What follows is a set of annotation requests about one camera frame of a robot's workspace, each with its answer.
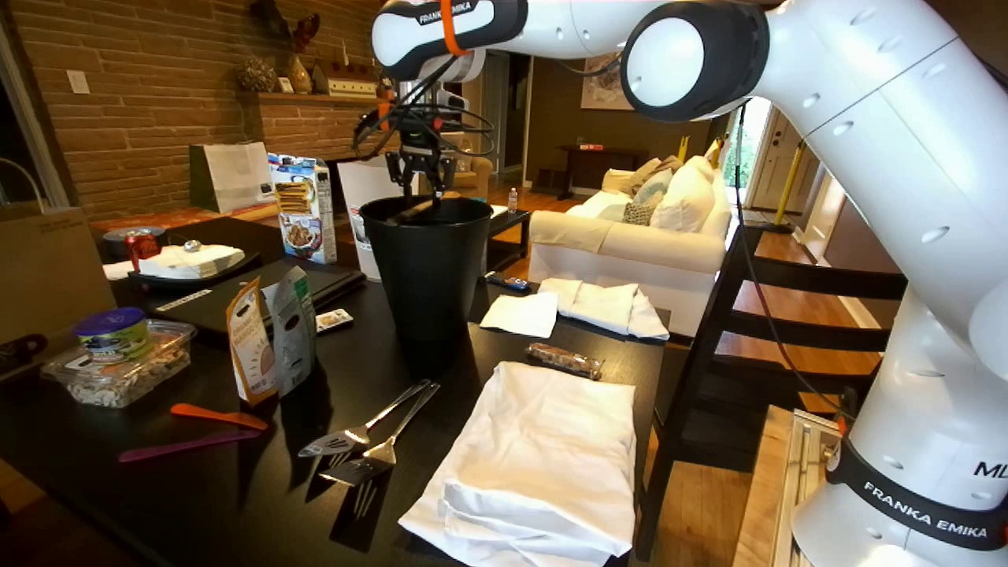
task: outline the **white napkin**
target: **white napkin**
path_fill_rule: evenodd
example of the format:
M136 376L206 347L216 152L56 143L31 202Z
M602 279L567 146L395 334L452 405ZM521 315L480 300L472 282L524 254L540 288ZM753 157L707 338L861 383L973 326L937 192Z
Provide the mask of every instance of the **white napkin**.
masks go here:
M669 326L640 282L595 288L567 278L544 278L540 294L544 290L560 296L563 317L579 317L627 338L669 339Z
M464 565L590 567L632 538L632 387L500 363L399 527Z
M552 338L559 310L560 300L555 294L498 296L480 325L500 326L506 334Z

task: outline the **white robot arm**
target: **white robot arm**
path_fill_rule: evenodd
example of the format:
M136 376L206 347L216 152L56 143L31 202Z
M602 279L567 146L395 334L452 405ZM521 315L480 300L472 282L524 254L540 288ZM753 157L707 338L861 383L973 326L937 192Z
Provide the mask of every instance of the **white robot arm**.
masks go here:
M799 549L838 567L1008 565L1008 94L945 20L924 0L410 8L387 5L373 36L383 65L408 76L443 43L559 60L621 51L640 112L701 121L769 97L910 282L833 484L796 517Z

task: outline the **white couch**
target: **white couch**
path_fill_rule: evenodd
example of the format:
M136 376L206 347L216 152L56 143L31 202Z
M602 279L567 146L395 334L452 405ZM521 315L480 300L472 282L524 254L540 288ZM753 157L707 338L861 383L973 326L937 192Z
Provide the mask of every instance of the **white couch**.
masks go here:
M731 196L707 157L686 162L673 171L673 178L682 187L707 187L712 199L707 218L692 218L692 226L684 229L621 220L621 199L604 188L563 213L537 212L530 220L530 278L577 278L604 288L640 282L651 307L669 312L672 334L698 338L712 282L722 270L734 213Z

